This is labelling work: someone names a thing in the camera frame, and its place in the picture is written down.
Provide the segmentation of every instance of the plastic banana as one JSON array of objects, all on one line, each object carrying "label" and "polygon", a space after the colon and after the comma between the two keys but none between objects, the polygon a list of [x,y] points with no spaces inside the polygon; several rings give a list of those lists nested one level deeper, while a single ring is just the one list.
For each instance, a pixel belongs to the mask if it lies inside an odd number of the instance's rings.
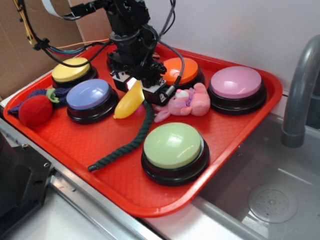
[{"label": "plastic banana", "polygon": [[133,114],[145,100],[139,81],[123,96],[114,110],[114,119],[125,119]]}]

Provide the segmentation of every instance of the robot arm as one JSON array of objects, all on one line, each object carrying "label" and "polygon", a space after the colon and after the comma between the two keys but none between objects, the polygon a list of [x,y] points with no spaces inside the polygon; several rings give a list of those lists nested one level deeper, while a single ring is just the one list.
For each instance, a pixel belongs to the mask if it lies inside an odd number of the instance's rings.
[{"label": "robot arm", "polygon": [[161,74],[167,70],[162,62],[153,59],[158,34],[148,25],[150,20],[144,0],[95,0],[71,8],[66,20],[76,20],[97,9],[104,8],[109,19],[111,40],[116,50],[108,55],[112,77],[117,89],[126,92],[131,78],[140,80],[145,99],[156,105],[165,105],[170,96]]}]

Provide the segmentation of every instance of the white wall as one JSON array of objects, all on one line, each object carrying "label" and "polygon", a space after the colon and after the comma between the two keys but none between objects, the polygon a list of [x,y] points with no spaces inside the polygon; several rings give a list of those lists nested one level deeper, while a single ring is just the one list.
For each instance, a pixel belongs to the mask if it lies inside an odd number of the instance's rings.
[{"label": "white wall", "polygon": [[[145,2],[159,32],[170,1]],[[177,0],[175,13],[164,42],[270,72],[285,91],[303,48],[320,34],[320,0]]]}]

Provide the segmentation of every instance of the stainless steel sink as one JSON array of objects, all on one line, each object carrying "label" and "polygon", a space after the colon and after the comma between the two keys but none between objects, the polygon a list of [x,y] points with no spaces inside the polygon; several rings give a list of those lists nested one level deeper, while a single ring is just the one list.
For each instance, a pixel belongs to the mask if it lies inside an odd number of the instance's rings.
[{"label": "stainless steel sink", "polygon": [[319,239],[320,132],[306,127],[304,145],[287,148],[282,122],[268,115],[239,146],[199,193],[203,210],[266,239]]}]

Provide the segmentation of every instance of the purple button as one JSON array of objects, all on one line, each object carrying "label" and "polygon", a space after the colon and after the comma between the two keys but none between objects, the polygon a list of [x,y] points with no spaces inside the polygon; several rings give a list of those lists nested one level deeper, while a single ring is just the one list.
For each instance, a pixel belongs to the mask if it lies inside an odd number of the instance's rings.
[{"label": "purple button", "polygon": [[74,86],[66,96],[66,102],[74,110],[88,110],[103,103],[112,88],[102,79],[83,81]]},{"label": "purple button", "polygon": [[242,99],[255,94],[261,87],[260,74],[246,66],[231,66],[217,71],[211,78],[215,94],[227,99]]}]

